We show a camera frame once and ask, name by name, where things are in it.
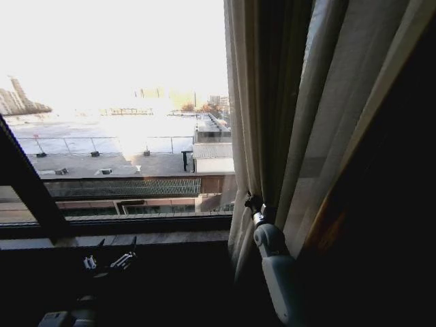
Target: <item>curtain fold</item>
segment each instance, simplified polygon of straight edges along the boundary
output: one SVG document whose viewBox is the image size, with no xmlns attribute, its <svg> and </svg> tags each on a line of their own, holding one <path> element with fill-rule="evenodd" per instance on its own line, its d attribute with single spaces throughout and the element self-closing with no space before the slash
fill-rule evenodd
<svg viewBox="0 0 436 327">
<path fill-rule="evenodd" d="M 247 192 L 277 207 L 275 223 L 297 257 L 435 7 L 432 0 L 317 0 L 306 44 L 308 1 L 225 2 L 236 276 L 252 246 Z"/>
</svg>

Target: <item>sky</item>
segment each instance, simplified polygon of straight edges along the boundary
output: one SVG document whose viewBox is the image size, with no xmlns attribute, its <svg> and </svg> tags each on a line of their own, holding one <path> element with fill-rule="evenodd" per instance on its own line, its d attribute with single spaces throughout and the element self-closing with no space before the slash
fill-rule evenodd
<svg viewBox="0 0 436 327">
<path fill-rule="evenodd" d="M 223 0 L 2 0 L 0 87 L 19 79 L 55 110 L 139 88 L 228 92 Z"/>
</svg>

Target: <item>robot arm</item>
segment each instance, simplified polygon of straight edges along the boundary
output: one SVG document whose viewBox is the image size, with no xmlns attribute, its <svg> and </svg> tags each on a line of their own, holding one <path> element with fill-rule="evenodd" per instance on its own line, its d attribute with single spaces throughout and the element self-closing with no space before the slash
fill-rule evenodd
<svg viewBox="0 0 436 327">
<path fill-rule="evenodd" d="M 285 237 L 275 225 L 267 223 L 267 207 L 254 200 L 246 203 L 253 212 L 254 241 L 262 256 L 262 270 L 277 316 L 285 326 L 302 326 L 296 289 L 295 259 L 289 254 Z"/>
</svg>

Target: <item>metal railing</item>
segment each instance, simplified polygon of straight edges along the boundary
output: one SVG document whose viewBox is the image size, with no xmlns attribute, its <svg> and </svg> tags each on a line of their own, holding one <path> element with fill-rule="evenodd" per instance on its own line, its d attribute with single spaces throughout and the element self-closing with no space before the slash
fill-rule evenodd
<svg viewBox="0 0 436 327">
<path fill-rule="evenodd" d="M 150 136 L 141 139 L 132 137 L 95 138 L 17 138 L 27 155 L 46 153 L 51 155 L 83 155 L 99 153 L 181 153 L 193 144 L 193 136 Z"/>
</svg>

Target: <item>glass pane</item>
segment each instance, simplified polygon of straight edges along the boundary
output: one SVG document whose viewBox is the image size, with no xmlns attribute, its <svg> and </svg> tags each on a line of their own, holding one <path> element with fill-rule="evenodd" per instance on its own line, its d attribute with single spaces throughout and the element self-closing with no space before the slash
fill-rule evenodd
<svg viewBox="0 0 436 327">
<path fill-rule="evenodd" d="M 232 212 L 222 0 L 2 9 L 0 113 L 68 219 Z"/>
<path fill-rule="evenodd" d="M 0 223 L 36 222 L 11 186 L 0 186 Z"/>
</svg>

